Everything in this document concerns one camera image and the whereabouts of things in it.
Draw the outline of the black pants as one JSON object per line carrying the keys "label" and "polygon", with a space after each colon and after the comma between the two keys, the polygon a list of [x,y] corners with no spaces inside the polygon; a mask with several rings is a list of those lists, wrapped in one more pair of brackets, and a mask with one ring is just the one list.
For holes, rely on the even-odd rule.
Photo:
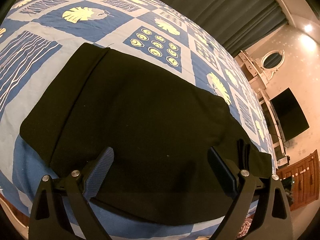
{"label": "black pants", "polygon": [[20,126],[60,177],[110,147],[113,163],[93,203],[162,225],[223,216],[231,197],[208,151],[262,178],[272,173],[223,98],[143,59],[82,44]]}

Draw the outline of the brown patterned clothing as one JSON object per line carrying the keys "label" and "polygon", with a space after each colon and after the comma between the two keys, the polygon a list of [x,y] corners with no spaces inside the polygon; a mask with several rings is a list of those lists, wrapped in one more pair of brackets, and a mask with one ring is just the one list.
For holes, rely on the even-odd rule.
{"label": "brown patterned clothing", "polygon": [[248,217],[244,220],[236,239],[240,239],[241,237],[244,237],[247,235],[249,228],[252,224],[252,220],[253,219],[251,217]]}

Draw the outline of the brown wooden cabinet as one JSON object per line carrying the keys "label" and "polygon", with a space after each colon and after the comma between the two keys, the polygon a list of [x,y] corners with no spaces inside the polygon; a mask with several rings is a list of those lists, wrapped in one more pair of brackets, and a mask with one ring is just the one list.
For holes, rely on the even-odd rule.
{"label": "brown wooden cabinet", "polygon": [[317,150],[295,164],[277,171],[281,180],[293,179],[290,210],[304,207],[319,199],[319,158]]}

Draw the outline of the white dresser shelf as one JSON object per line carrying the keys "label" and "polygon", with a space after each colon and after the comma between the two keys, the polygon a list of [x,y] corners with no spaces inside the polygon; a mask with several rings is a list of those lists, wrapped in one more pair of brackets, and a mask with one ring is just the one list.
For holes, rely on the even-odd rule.
{"label": "white dresser shelf", "polygon": [[[269,57],[280,58],[272,68],[265,68],[264,63]],[[276,110],[272,105],[271,98],[267,92],[273,76],[284,63],[285,51],[272,50],[263,57],[253,59],[249,54],[242,50],[235,57],[236,62],[244,72],[251,88],[254,90],[256,97],[263,109],[263,115],[267,122],[270,140],[272,142],[272,150],[276,159],[276,169],[282,169],[290,164],[290,157],[286,153],[285,136],[282,130]]]}

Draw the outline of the white oval mirror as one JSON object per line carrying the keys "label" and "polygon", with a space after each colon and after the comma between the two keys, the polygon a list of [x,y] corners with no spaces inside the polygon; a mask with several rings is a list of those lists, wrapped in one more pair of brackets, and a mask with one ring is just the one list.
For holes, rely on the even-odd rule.
{"label": "white oval mirror", "polygon": [[276,72],[284,63],[285,51],[272,50],[261,58],[261,68],[265,71]]}

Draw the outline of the blue white patterned bedsheet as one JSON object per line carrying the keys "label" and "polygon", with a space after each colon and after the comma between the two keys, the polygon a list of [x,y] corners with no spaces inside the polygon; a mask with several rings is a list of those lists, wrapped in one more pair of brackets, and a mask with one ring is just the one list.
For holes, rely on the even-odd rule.
{"label": "blue white patterned bedsheet", "polygon": [[235,59],[207,32],[158,0],[22,0],[1,26],[1,194],[28,219],[48,168],[18,130],[72,52],[88,42],[150,60],[224,98],[258,150],[271,141]]}

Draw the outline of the dark green curtain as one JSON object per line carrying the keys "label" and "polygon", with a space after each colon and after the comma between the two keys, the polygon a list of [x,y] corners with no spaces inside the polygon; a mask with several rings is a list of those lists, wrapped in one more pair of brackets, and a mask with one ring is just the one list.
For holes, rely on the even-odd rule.
{"label": "dark green curtain", "polygon": [[276,0],[160,0],[198,24],[232,56],[288,23]]}

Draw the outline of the black wall television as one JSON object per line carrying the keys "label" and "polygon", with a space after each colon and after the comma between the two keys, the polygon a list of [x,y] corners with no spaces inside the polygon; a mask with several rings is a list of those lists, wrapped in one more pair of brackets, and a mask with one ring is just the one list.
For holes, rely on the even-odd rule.
{"label": "black wall television", "polygon": [[285,89],[270,102],[278,117],[285,141],[295,138],[310,127],[291,89]]}

